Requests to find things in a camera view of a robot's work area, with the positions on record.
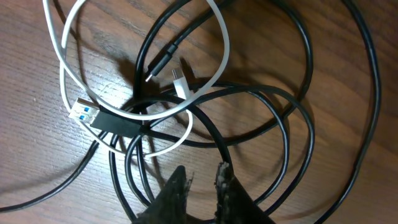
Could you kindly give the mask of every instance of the black connector housing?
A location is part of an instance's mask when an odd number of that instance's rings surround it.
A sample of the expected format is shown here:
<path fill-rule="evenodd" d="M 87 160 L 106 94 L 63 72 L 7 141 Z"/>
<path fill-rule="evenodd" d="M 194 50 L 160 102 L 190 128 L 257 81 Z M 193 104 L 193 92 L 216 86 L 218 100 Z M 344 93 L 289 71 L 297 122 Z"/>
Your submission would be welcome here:
<path fill-rule="evenodd" d="M 172 59 L 174 52 L 178 46 L 175 44 L 166 45 L 151 61 L 148 65 L 148 71 L 146 72 L 146 78 L 152 75 L 157 76 L 159 72 L 166 66 L 166 64 Z"/>
<path fill-rule="evenodd" d="M 91 124 L 92 128 L 97 128 L 127 138 L 133 138 L 139 134 L 141 126 L 142 121 L 124 118 L 103 106 L 99 106 L 99 113 Z"/>

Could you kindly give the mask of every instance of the metal connector tip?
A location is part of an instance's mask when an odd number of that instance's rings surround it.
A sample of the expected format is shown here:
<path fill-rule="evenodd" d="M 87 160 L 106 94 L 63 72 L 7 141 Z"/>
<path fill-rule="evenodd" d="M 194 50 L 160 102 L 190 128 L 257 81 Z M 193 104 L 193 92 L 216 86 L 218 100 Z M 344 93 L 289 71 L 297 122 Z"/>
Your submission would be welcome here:
<path fill-rule="evenodd" d="M 150 78 L 152 78 L 152 74 L 150 74 L 146 79 L 145 82 L 148 82 L 150 80 Z"/>
<path fill-rule="evenodd" d="M 100 109 L 97 105 L 90 101 L 78 98 L 70 110 L 69 118 L 91 124 L 99 112 Z"/>
<path fill-rule="evenodd" d="M 182 72 L 181 68 L 175 68 L 172 70 L 174 80 L 178 80 L 179 78 L 184 77 L 184 73 Z"/>

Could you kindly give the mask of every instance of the white cable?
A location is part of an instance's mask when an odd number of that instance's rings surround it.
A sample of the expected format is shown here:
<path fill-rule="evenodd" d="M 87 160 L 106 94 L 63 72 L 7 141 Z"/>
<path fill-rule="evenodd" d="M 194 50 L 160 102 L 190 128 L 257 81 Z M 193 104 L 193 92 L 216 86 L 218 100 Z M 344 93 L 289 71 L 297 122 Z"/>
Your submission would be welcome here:
<path fill-rule="evenodd" d="M 174 88 L 177 92 L 177 96 L 179 98 L 183 98 L 184 100 L 186 100 L 191 95 L 189 87 L 188 87 L 187 79 L 185 79 L 185 77 L 181 77 L 181 78 L 174 80 L 173 84 L 174 84 Z M 191 130 L 193 127 L 193 115 L 192 115 L 191 111 L 189 111 L 189 110 L 186 110 L 186 112 L 188 114 L 188 127 L 187 127 L 187 130 L 185 131 L 184 135 L 177 142 L 175 142 L 172 146 L 169 146 L 166 149 L 159 150 L 156 152 L 144 154 L 144 158 L 160 156 L 167 152 L 170 152 L 171 150 L 179 147 L 187 139 L 187 137 L 191 133 Z"/>
<path fill-rule="evenodd" d="M 71 8 L 69 15 L 67 17 L 67 20 L 65 21 L 65 27 L 63 28 L 63 33 L 62 33 L 62 40 L 61 40 L 61 47 L 62 47 L 62 55 L 63 58 L 67 57 L 67 45 L 68 45 L 68 37 L 69 37 L 69 32 L 70 32 L 70 27 L 72 26 L 72 22 L 74 18 L 77 15 L 77 12 L 81 8 L 81 6 L 85 3 L 85 0 L 78 0 L 73 7 Z M 63 63 L 60 63 L 60 89 L 61 89 L 61 97 L 63 104 L 67 108 L 67 111 L 70 112 L 71 106 L 68 100 L 68 95 L 67 95 L 67 90 L 66 90 L 66 84 L 65 84 L 65 67 L 63 66 Z M 102 146 L 104 146 L 107 150 L 115 152 L 115 153 L 121 153 L 124 154 L 124 152 L 115 149 L 114 147 L 111 147 L 108 143 L 104 142 L 100 137 L 98 137 L 85 123 L 82 123 L 78 120 L 75 120 L 79 126 L 86 130 L 86 132 L 95 139 L 95 141 L 99 142 Z"/>
<path fill-rule="evenodd" d="M 63 28 L 63 33 L 62 33 L 62 40 L 61 40 L 61 48 L 62 48 L 62 53 L 63 53 L 63 58 L 66 59 L 66 52 L 67 52 L 67 44 L 68 44 L 68 37 L 70 33 L 70 28 L 72 26 L 72 22 L 74 18 L 77 15 L 77 12 L 79 9 L 82 7 L 82 5 L 85 3 L 85 0 L 77 1 L 73 7 L 71 8 L 69 15 L 67 17 L 67 20 L 65 21 L 65 27 Z M 190 96 L 190 90 L 188 87 L 187 80 L 185 77 L 181 77 L 177 80 L 174 80 L 174 86 L 177 91 L 177 95 L 180 98 L 187 99 Z M 66 84 L 65 84 L 65 67 L 63 66 L 63 63 L 60 63 L 60 90 L 61 90 L 61 96 L 62 96 L 62 101 L 68 110 L 68 112 L 71 111 L 71 106 L 68 100 L 67 96 L 67 91 L 66 91 Z M 155 157 L 159 156 L 162 154 L 165 154 L 167 152 L 170 152 L 171 150 L 179 147 L 184 140 L 188 137 L 190 134 L 192 127 L 193 127 L 193 115 L 190 111 L 186 111 L 188 113 L 188 127 L 187 130 L 185 131 L 184 135 L 173 145 L 169 146 L 166 149 L 157 151 L 157 152 L 152 152 L 148 154 L 144 154 L 145 158 L 150 158 L 150 157 Z M 82 123 L 78 120 L 75 120 L 84 130 L 86 130 L 93 138 L 95 138 L 96 141 L 98 141 L 102 146 L 107 148 L 108 150 L 116 153 L 121 153 L 123 154 L 124 152 L 119 151 L 113 147 L 111 147 L 109 144 L 104 142 L 102 139 L 100 139 L 85 123 Z"/>
<path fill-rule="evenodd" d="M 100 105 L 104 106 L 106 109 L 112 111 L 113 113 L 116 113 L 120 116 L 123 116 L 125 118 L 130 118 L 130 119 L 136 119 L 136 120 L 151 120 L 151 119 L 159 119 L 163 118 L 166 116 L 169 116 L 175 112 L 180 111 L 181 109 L 184 109 L 186 106 L 188 106 L 190 103 L 194 102 L 197 98 L 202 96 L 207 90 L 211 88 L 211 86 L 219 79 L 221 74 L 223 73 L 225 66 L 228 62 L 228 57 L 229 57 L 229 37 L 228 37 L 228 31 L 226 29 L 226 25 L 223 19 L 223 16 L 221 15 L 220 10 L 218 9 L 217 5 L 215 4 L 214 0 L 206 0 L 207 3 L 210 5 L 212 10 L 215 13 L 215 16 L 220 23 L 221 31 L 223 33 L 223 40 L 224 40 L 224 56 L 221 61 L 220 67 L 218 68 L 217 72 L 214 74 L 214 76 L 202 87 L 200 88 L 194 95 L 190 96 L 188 99 L 180 103 L 174 108 L 171 108 L 169 110 L 156 113 L 156 114 L 134 114 L 134 113 L 128 113 L 126 111 L 123 111 L 119 108 L 116 108 L 112 105 L 110 105 L 108 102 L 104 101 L 100 96 L 98 96 L 93 90 L 88 88 L 87 85 L 85 85 L 82 80 L 77 76 L 77 74 L 72 70 L 68 62 L 65 60 L 63 57 L 63 52 L 62 49 L 58 43 L 57 36 L 55 35 L 54 31 L 54 26 L 53 26 L 53 18 L 50 12 L 50 7 L 49 7 L 49 0 L 43 0 L 43 6 L 44 6 L 44 13 L 45 13 L 45 18 L 47 21 L 47 25 L 49 27 L 49 32 L 50 32 L 50 37 L 51 41 L 55 50 L 55 53 L 57 54 L 58 59 L 60 60 L 60 63 L 64 66 L 65 70 L 68 72 L 68 74 L 71 76 L 71 78 L 76 82 L 80 88 L 86 91 L 88 95 L 90 95 L 92 98 L 94 98 Z"/>

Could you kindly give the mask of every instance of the wood grain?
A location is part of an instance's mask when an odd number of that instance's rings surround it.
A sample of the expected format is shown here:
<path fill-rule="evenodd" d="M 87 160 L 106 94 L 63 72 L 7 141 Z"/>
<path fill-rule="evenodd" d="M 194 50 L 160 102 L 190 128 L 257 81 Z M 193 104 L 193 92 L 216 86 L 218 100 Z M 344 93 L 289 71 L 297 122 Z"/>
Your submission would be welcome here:
<path fill-rule="evenodd" d="M 172 0 L 88 1 L 74 27 L 68 61 L 89 86 L 115 106 L 131 97 L 134 62 L 154 20 Z M 357 0 L 377 48 L 382 76 L 382 110 L 374 140 L 361 174 L 344 204 L 327 223 L 395 223 L 398 219 L 398 3 Z M 63 13 L 74 1 L 59 0 Z M 303 181 L 271 217 L 278 223 L 314 222 L 344 186 L 359 148 L 370 99 L 370 75 L 363 41 L 344 5 L 335 0 L 291 0 L 311 34 L 315 69 L 305 105 L 315 119 L 317 140 Z M 161 28 L 146 64 L 181 28 L 208 6 L 194 0 Z M 52 12 L 60 37 L 62 20 Z M 223 10 L 232 52 L 224 80 L 279 86 L 291 93 L 305 70 L 300 37 L 289 18 L 268 1 L 236 1 Z M 92 139 L 67 118 L 59 94 L 59 61 L 53 52 L 40 1 L 2 0 L 0 7 L 0 206 L 25 202 L 54 188 L 72 172 Z M 149 88 L 170 83 L 169 71 L 183 57 L 197 78 L 209 77 L 223 53 L 221 32 L 212 18 L 192 32 L 172 61 Z M 84 93 L 67 78 L 72 100 Z M 200 106 L 224 136 L 244 133 L 266 122 L 267 108 L 247 94 L 218 98 Z M 151 111 L 162 110 L 161 106 Z M 206 141 L 207 132 L 195 123 L 190 139 Z M 270 206 L 296 175 L 307 130 L 301 115 L 289 117 L 291 160 L 281 186 L 261 208 Z M 158 130 L 182 134 L 183 125 L 169 119 Z M 161 149 L 162 140 L 144 145 Z M 278 128 L 230 147 L 240 181 L 254 198 L 276 177 L 282 155 Z M 86 170 L 67 189 L 32 208 L 0 215 L 0 223 L 129 223 L 113 190 L 108 156 L 100 149 Z M 122 157 L 120 179 L 136 213 L 144 207 L 128 191 Z M 216 149 L 180 147 L 148 160 L 154 192 L 179 165 L 195 173 L 188 212 L 212 218 L 216 208 L 213 182 L 220 155 Z M 136 167 L 134 177 L 139 187 Z"/>

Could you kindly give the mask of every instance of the usb-a plug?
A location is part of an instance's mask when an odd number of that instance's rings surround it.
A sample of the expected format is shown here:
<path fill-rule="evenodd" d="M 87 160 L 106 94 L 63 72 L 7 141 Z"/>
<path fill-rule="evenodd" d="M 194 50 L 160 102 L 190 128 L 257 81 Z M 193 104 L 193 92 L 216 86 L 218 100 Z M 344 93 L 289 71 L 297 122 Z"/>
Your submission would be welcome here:
<path fill-rule="evenodd" d="M 72 106 L 69 118 L 91 124 L 99 112 L 100 109 L 94 103 L 78 98 Z"/>

